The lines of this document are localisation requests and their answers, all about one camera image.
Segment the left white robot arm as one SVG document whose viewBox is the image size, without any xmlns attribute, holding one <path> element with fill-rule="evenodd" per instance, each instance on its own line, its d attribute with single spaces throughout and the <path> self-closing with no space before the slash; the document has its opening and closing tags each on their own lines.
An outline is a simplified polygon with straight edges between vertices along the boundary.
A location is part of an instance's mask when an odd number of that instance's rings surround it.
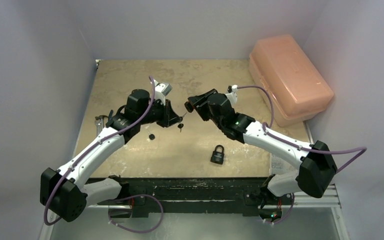
<svg viewBox="0 0 384 240">
<path fill-rule="evenodd" d="M 72 222 L 88 205 L 110 199 L 118 205 L 128 201 L 129 191 L 117 177 L 97 185 L 86 182 L 108 157 L 140 132 L 142 125 L 156 123 L 168 128 L 183 120 L 166 98 L 170 91 L 166 83 L 156 86 L 151 93 L 134 89 L 125 105 L 110 112 L 106 126 L 84 150 L 58 169 L 43 171 L 39 201 L 45 206 L 45 219 L 48 211 L 52 211 L 60 219 Z"/>
</svg>

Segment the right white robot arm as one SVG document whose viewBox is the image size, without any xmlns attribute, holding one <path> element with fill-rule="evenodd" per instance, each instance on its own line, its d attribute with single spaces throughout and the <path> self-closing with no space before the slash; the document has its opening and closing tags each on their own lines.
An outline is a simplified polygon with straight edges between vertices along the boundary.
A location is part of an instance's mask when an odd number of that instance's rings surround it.
<svg viewBox="0 0 384 240">
<path fill-rule="evenodd" d="M 236 98 L 234 91 L 219 93 L 212 89 L 188 97 L 184 106 L 189 113 L 196 111 L 203 121 L 212 121 L 227 138 L 261 148 L 294 167 L 294 171 L 266 179 L 260 189 L 264 202 L 272 204 L 296 192 L 321 198 L 338 171 L 328 146 L 321 141 L 309 143 L 290 138 L 235 111 L 232 103 Z"/>
</svg>

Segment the orange black padlock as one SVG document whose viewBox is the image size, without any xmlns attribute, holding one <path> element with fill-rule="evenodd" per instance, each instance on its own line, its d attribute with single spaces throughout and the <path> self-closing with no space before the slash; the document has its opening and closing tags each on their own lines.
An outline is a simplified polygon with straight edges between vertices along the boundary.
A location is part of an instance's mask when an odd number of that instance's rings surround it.
<svg viewBox="0 0 384 240">
<path fill-rule="evenodd" d="M 192 113 L 195 110 L 195 105 L 190 101 L 185 102 L 184 106 L 188 113 Z"/>
</svg>

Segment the black head key pair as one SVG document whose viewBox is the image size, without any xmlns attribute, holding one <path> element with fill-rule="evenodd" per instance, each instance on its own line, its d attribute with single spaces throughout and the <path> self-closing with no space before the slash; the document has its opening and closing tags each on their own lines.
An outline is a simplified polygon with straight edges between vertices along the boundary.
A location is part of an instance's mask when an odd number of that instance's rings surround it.
<svg viewBox="0 0 384 240">
<path fill-rule="evenodd" d="M 182 116 L 181 116 L 181 121 L 178 123 L 177 125 L 177 128 L 179 129 L 179 132 L 181 133 L 182 132 L 182 129 L 184 127 L 184 119 L 185 119 L 185 116 L 188 114 L 188 112 L 185 112 Z"/>
</svg>

